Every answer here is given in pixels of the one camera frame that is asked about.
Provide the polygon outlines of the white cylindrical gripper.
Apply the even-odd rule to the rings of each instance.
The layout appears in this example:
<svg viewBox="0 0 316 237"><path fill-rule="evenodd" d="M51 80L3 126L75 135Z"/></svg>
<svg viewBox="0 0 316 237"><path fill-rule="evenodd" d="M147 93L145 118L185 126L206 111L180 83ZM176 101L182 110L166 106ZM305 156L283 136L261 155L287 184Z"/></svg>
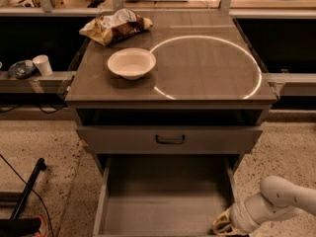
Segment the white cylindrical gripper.
<svg viewBox="0 0 316 237"><path fill-rule="evenodd" d="M255 199L235 202L230 210L220 213L212 223L212 231L220 236L246 236L260 224L255 221L255 210L259 203Z"/></svg>

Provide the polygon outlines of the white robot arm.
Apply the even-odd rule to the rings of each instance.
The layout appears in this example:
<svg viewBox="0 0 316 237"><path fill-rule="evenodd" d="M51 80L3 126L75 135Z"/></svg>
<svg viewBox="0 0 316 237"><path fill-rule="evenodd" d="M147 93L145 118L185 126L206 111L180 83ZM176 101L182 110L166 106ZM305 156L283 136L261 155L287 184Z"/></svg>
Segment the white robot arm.
<svg viewBox="0 0 316 237"><path fill-rule="evenodd" d="M212 223L212 231L216 235L246 236L263 223L288 220L302 211L316 215L316 190L267 176L256 194L234 202L220 213Z"/></svg>

